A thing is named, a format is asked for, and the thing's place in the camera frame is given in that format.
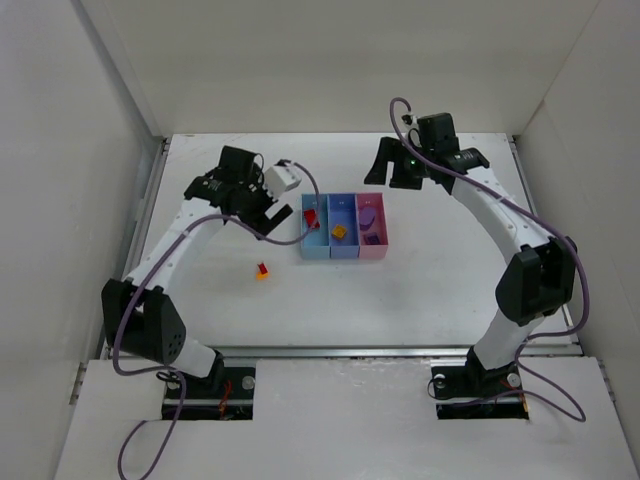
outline screw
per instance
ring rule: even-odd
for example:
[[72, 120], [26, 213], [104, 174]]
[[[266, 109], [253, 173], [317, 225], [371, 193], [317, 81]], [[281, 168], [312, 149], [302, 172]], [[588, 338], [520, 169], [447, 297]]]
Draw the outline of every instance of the screw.
[[245, 390], [253, 390], [256, 386], [256, 379], [247, 375], [242, 379], [242, 388]]
[[518, 388], [520, 385], [522, 385], [522, 380], [520, 380], [520, 375], [518, 375], [517, 373], [510, 373], [509, 375], [507, 375], [507, 382], [513, 388]]
[[444, 387], [447, 386], [447, 384], [445, 383], [445, 380], [447, 379], [447, 377], [444, 376], [444, 374], [442, 373], [438, 373], [433, 377], [433, 386], [436, 387], [438, 390], [442, 390]]

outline table surface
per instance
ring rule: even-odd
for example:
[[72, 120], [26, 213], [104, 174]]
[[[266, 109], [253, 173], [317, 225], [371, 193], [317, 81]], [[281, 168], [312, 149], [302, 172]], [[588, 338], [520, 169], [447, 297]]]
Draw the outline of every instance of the table surface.
[[[323, 192], [383, 192], [389, 251], [381, 261], [304, 261], [299, 246], [256, 241], [229, 225], [210, 242], [173, 296], [189, 334], [216, 346], [465, 346], [486, 331], [504, 261], [482, 226], [439, 186], [422, 191], [368, 186], [363, 179], [383, 134], [202, 134], [173, 137], [144, 254], [178, 211], [197, 175], [215, 167], [224, 145], [261, 152], [269, 166], [298, 161]], [[526, 198], [504, 134], [460, 134], [489, 159], [521, 205]], [[294, 214], [273, 232], [300, 231], [300, 194], [282, 201]], [[264, 262], [268, 280], [255, 279]], [[540, 330], [566, 329], [563, 312]], [[571, 343], [569, 338], [543, 344]]]
[[[574, 395], [587, 422], [530, 398], [529, 421], [438, 420], [426, 360], [267, 360], [257, 365], [254, 419], [179, 422], [150, 479], [637, 480], [598, 362], [526, 363]], [[522, 380], [571, 408], [548, 384]], [[117, 480], [120, 446], [139, 420], [160, 418], [163, 386], [92, 361], [56, 480]], [[128, 478], [146, 471], [167, 427], [152, 421], [136, 434]]]

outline purple cable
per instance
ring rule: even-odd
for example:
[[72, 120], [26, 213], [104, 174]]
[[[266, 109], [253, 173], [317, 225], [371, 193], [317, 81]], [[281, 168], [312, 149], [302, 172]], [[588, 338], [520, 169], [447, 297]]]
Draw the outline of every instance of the purple cable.
[[545, 230], [547, 230], [549, 233], [553, 234], [553, 236], [555, 236], [558, 240], [560, 240], [569, 250], [569, 253], [571, 254], [571, 258], [573, 259], [573, 262], [576, 265], [576, 269], [578, 271], [578, 277], [580, 278], [580, 286], [582, 287], [582, 300], [583, 300], [583, 307], [582, 307], [582, 318], [580, 319], [580, 321], [573, 327], [570, 328], [564, 332], [545, 332], [545, 333], [535, 333], [533, 335], [530, 335], [523, 343], [522, 345], [520, 345], [520, 347], [518, 347], [518, 350], [516, 350], [516, 355], [515, 355], [515, 361], [516, 364], [525, 372], [528, 372], [530, 375], [533, 375], [534, 377], [548, 383], [549, 385], [551, 385], [552, 387], [556, 388], [560, 393], [562, 393], [578, 410], [579, 415], [574, 415], [571, 412], [568, 412], [567, 410], [565, 410], [564, 408], [562, 408], [561, 406], [559, 406], [557, 403], [541, 396], [538, 393], [535, 392], [530, 392], [527, 390], [510, 390], [508, 392], [502, 392], [499, 393], [498, 395], [494, 395], [492, 397], [487, 397], [487, 398], [479, 398], [476, 400], [472, 400], [470, 402], [465, 402], [465, 403], [459, 403], [457, 404], [458, 406], [461, 407], [470, 407], [473, 405], [479, 405], [481, 403], [485, 403], [491, 400], [496, 400], [498, 398], [501, 397], [506, 397], [509, 395], [520, 395], [520, 394], [526, 394], [526, 395], [530, 395], [532, 397], [535, 397], [541, 401], [543, 401], [544, 403], [546, 403], [547, 405], [559, 410], [560, 412], [564, 413], [565, 415], [567, 415], [569, 418], [576, 420], [578, 422], [586, 422], [587, 417], [584, 413], [584, 410], [582, 409], [582, 407], [580, 406], [580, 404], [569, 394], [569, 392], [567, 392], [564, 388], [562, 388], [560, 385], [558, 385], [557, 383], [555, 383], [554, 381], [550, 380], [549, 378], [534, 372], [533, 370], [531, 370], [529, 367], [525, 367], [521, 362], [520, 362], [520, 355], [522, 354], [522, 351], [524, 350], [524, 347], [527, 345], [528, 342], [530, 342], [531, 340], [534, 340], [536, 338], [548, 338], [548, 337], [564, 337], [567, 335], [573, 335], [574, 333], [579, 332], [580, 330], [582, 330], [582, 328], [585, 326], [585, 324], [587, 323], [587, 320], [589, 319], [589, 310], [591, 308], [591, 299], [589, 296], [589, 285], [587, 283], [587, 274], [585, 273], [584, 270], [584, 266], [582, 265], [582, 262], [580, 261], [580, 258], [578, 257], [578, 253], [575, 251], [573, 245], [571, 244], [571, 242], [569, 242], [569, 240], [566, 239], [566, 237], [560, 233], [559, 230], [557, 230], [555, 227], [553, 227], [552, 225], [550, 225], [549, 223], [545, 222], [544, 220], [542, 220], [541, 218], [537, 217], [536, 215], [528, 212], [527, 210], [525, 210], [524, 208], [522, 208], [521, 206], [511, 202], [510, 200], [505, 199], [500, 193], [496, 192], [495, 190], [487, 187], [485, 184], [477, 182], [475, 180], [473, 180], [472, 178], [469, 178], [465, 175], [462, 175], [458, 172], [454, 172], [453, 170], [449, 170], [448, 168], [445, 168], [441, 165], [438, 165], [437, 163], [433, 162], [432, 160], [429, 160], [427, 157], [425, 157], [423, 154], [421, 154], [420, 152], [418, 152], [413, 145], [411, 145], [411, 143], [409, 141], [407, 141], [407, 139], [402, 135], [402, 132], [400, 131], [400, 128], [398, 127], [398, 122], [396, 121], [396, 117], [395, 117], [395, 106], [397, 103], [402, 103], [405, 107], [407, 107], [407, 110], [409, 111], [409, 114], [411, 114], [411, 104], [402, 97], [395, 97], [394, 99], [391, 100], [390, 104], [389, 104], [389, 116], [391, 118], [391, 124], [393, 125], [393, 129], [396, 132], [396, 135], [398, 136], [398, 139], [400, 140], [400, 142], [402, 142], [402, 145], [404, 145], [404, 147], [411, 152], [411, 154], [413, 156], [415, 156], [418, 160], [420, 160], [421, 162], [423, 162], [425, 165], [427, 165], [429, 168], [432, 168], [433, 170], [436, 170], [438, 172], [450, 175], [454, 178], [457, 178], [458, 180], [462, 180], [464, 182], [467, 182], [471, 185], [473, 185], [474, 187], [482, 190], [483, 192], [485, 192], [486, 194], [490, 195], [491, 197], [495, 198], [496, 200], [498, 200], [499, 202], [503, 203], [504, 205], [506, 205], [507, 207], [509, 207], [511, 210], [519, 213], [520, 215], [527, 217], [528, 219], [534, 221], [535, 223], [537, 223], [538, 225], [540, 225], [542, 228], [544, 228]]
[[[289, 163], [291, 163], [296, 168], [300, 169], [309, 178], [309, 180], [311, 181], [311, 184], [313, 185], [313, 189], [315, 191], [315, 194], [316, 194], [316, 205], [320, 205], [320, 190], [318, 189], [318, 184], [316, 183], [315, 178], [313, 178], [313, 175], [311, 175], [311, 172], [309, 170], [307, 170], [304, 166], [300, 165], [299, 163], [295, 163], [295, 162], [289, 162]], [[155, 458], [153, 459], [153, 462], [151, 463], [151, 466], [149, 467], [147, 472], [142, 477], [140, 477], [139, 480], [145, 480], [146, 478], [148, 478], [149, 475], [151, 475], [153, 470], [156, 468], [156, 465], [158, 464], [158, 462], [160, 461], [160, 457], [162, 456], [162, 453], [164, 452], [164, 449], [167, 446], [167, 443], [169, 442], [169, 438], [171, 438], [171, 434], [173, 433], [173, 429], [175, 428], [176, 423], [178, 422], [178, 419], [180, 418], [180, 413], [182, 412], [182, 407], [184, 406], [185, 396], [187, 394], [187, 385], [186, 385], [186, 380], [184, 378], [184, 375], [182, 375], [182, 372], [180, 372], [176, 368], [170, 367], [168, 365], [161, 365], [161, 366], [157, 366], [157, 367], [147, 367], [147, 368], [141, 368], [141, 369], [138, 369], [138, 370], [123, 370], [120, 367], [120, 347], [122, 345], [122, 337], [124, 336], [124, 331], [125, 331], [125, 329], [127, 327], [127, 324], [129, 323], [129, 320], [131, 318], [131, 314], [133, 313], [133, 309], [137, 305], [138, 300], [140, 300], [140, 296], [144, 292], [145, 288], [147, 287], [147, 285], [149, 284], [151, 279], [156, 275], [156, 273], [158, 273], [158, 270], [160, 270], [162, 265], [164, 265], [164, 263], [173, 254], [173, 252], [176, 250], [176, 248], [178, 248], [178, 246], [182, 243], [182, 241], [187, 238], [189, 233], [191, 233], [198, 226], [200, 226], [203, 223], [208, 222], [210, 220], [225, 220], [225, 221], [228, 221], [228, 222], [231, 222], [231, 223], [235, 223], [236, 225], [244, 228], [248, 232], [250, 232], [253, 235], [255, 235], [260, 240], [264, 240], [267, 243], [272, 243], [273, 245], [281, 245], [281, 246], [294, 245], [296, 243], [299, 243], [302, 240], [304, 240], [304, 238], [307, 235], [309, 235], [309, 233], [312, 232], [312, 229], [308, 228], [305, 233], [303, 233], [302, 235], [300, 235], [299, 237], [297, 237], [297, 238], [295, 238], [293, 240], [273, 240], [273, 239], [268, 238], [267, 236], [257, 232], [256, 230], [254, 230], [253, 228], [249, 227], [248, 225], [245, 225], [244, 223], [242, 223], [240, 220], [238, 220], [235, 217], [231, 217], [229, 215], [222, 215], [222, 214], [207, 215], [206, 217], [199, 218], [198, 220], [194, 221], [191, 225], [189, 225], [185, 229], [185, 231], [171, 244], [171, 246], [162, 255], [162, 257], [160, 257], [160, 260], [158, 260], [158, 262], [153, 266], [153, 268], [149, 271], [149, 273], [144, 278], [144, 280], [142, 280], [142, 282], [140, 282], [140, 285], [138, 286], [138, 288], [136, 289], [135, 293], [131, 297], [131, 300], [127, 304], [127, 308], [125, 309], [124, 314], [122, 315], [122, 320], [120, 320], [120, 325], [118, 326], [118, 331], [116, 333], [116, 338], [115, 338], [115, 340], [113, 342], [113, 358], [112, 358], [113, 369], [116, 371], [116, 373], [118, 373], [119, 375], [122, 375], [124, 377], [132, 377], [134, 375], [141, 375], [143, 373], [157, 372], [157, 371], [167, 371], [167, 370], [175, 372], [176, 376], [178, 377], [178, 380], [180, 381], [180, 400], [178, 401], [178, 405], [175, 408], [176, 412], [175, 412], [175, 414], [173, 416], [173, 419], [171, 420], [171, 425], [169, 425], [169, 429], [167, 430], [167, 434], [165, 435], [165, 437], [164, 437], [164, 439], [162, 441], [162, 444], [160, 445], [160, 448], [158, 449], [158, 453], [156, 454]], [[123, 460], [123, 457], [124, 457], [124, 452], [125, 452], [125, 450], [127, 448], [127, 445], [129, 444], [129, 442], [131, 441], [131, 439], [135, 435], [135, 433], [145, 423], [147, 423], [147, 420], [143, 420], [138, 425], [136, 425], [134, 427], [134, 429], [131, 430], [131, 432], [129, 433], [127, 438], [125, 438], [125, 440], [124, 440], [124, 442], [122, 444], [122, 447], [120, 448], [120, 452], [118, 453], [118, 475], [120, 476], [121, 480], [128, 480], [127, 477], [124, 474], [123, 469], [122, 469], [122, 460]]]

